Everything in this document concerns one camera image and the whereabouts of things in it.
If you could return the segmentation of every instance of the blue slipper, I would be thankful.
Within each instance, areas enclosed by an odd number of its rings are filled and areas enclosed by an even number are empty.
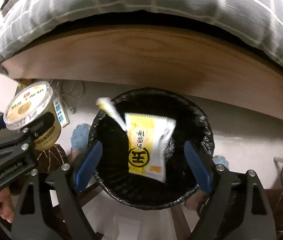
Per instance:
[[[78,150],[79,153],[87,152],[89,131],[90,131],[89,124],[82,123],[77,125],[70,138],[71,150]]]
[[[227,169],[229,169],[229,162],[226,160],[224,156],[221,155],[216,155],[212,158],[215,164],[222,164],[224,165]]]

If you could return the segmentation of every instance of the electrical cable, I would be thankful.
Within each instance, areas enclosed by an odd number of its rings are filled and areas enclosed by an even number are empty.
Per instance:
[[[280,181],[283,186],[283,167],[282,167],[282,171],[280,172]]]
[[[80,82],[80,84],[81,84],[82,92],[81,92],[81,94],[78,95],[78,96],[73,96],[73,95],[71,95],[71,93],[74,91],[75,86],[76,86],[76,84],[77,84],[78,82]],[[72,106],[69,106],[69,105],[65,102],[65,100],[63,99],[63,96],[68,96],[68,97],[71,97],[71,98],[74,98],[74,99],[80,99],[80,98],[84,95],[84,93],[85,93],[85,86],[84,86],[84,84],[83,84],[83,81],[74,80],[74,83],[73,83],[73,85],[72,85],[70,91],[67,92],[67,93],[64,92],[64,90],[63,90],[63,84],[64,84],[64,81],[63,81],[63,80],[54,80],[54,79],[51,79],[51,80],[49,81],[49,84],[51,85],[51,87],[53,88],[53,90],[54,90],[54,92],[55,92],[54,98],[60,97],[60,100],[65,104],[65,106],[66,106],[67,108],[70,109],[70,112],[71,112],[72,114],[74,114],[74,113],[76,112],[76,108],[74,108],[74,107],[72,107]]]

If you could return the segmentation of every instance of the human hand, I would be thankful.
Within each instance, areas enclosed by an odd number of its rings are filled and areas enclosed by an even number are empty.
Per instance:
[[[0,191],[0,217],[11,223],[14,218],[14,210],[10,190],[8,187],[4,188]]]

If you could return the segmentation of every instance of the snack bag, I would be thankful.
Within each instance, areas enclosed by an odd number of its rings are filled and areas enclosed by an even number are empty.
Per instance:
[[[176,126],[174,119],[125,113],[129,172],[165,182],[164,151]]]

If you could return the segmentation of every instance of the chair leg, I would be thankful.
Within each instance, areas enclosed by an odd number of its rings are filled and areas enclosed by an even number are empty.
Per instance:
[[[186,240],[189,238],[191,232],[181,205],[182,204],[171,207],[170,211],[177,240]]]

